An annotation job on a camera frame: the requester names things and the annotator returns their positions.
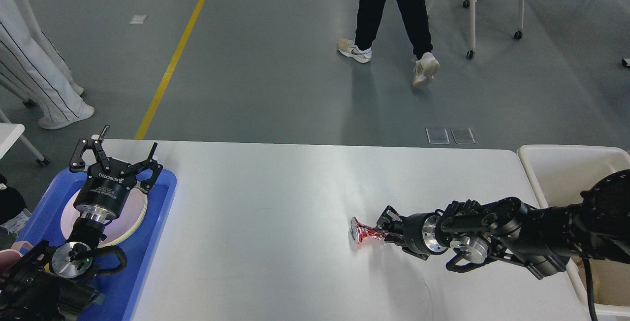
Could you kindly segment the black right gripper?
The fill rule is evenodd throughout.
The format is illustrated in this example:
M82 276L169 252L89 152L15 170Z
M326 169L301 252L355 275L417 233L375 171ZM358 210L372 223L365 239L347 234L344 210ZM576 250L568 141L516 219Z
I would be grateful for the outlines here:
M414 257L427 260L430 256L445 254L449 247L441 242L437 212L417 213L401 216L392 206L386 206L376 222L376 230L387 233L385 243L403 247L403 251Z

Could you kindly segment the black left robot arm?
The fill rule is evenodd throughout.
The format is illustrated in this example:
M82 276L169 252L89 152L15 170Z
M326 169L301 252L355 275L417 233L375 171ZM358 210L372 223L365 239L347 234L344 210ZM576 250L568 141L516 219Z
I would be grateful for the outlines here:
M69 237L59 246L42 240L2 273L3 321L75 321L101 297L95 278L127 267L121 247L101 246L104 229L120 217L134 188L150 192L163 166L155 158L157 142L135 164L109 157L102 146L108 128L97 138L80 139L70 159L69 171L86 172L86 181L74 202L79 216Z

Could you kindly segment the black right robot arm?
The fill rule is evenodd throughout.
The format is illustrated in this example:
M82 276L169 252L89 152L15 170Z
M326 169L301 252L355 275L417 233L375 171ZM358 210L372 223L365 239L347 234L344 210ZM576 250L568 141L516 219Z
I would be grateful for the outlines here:
M516 197L479 204L453 201L445 210L402 216L387 206L372 230L412 256L444 254L449 271L466 273L495 261L512 263L543 279L583 260L590 318L597 319L592 259L629 262L629 171L604 177L580 193L582 202L535 208Z

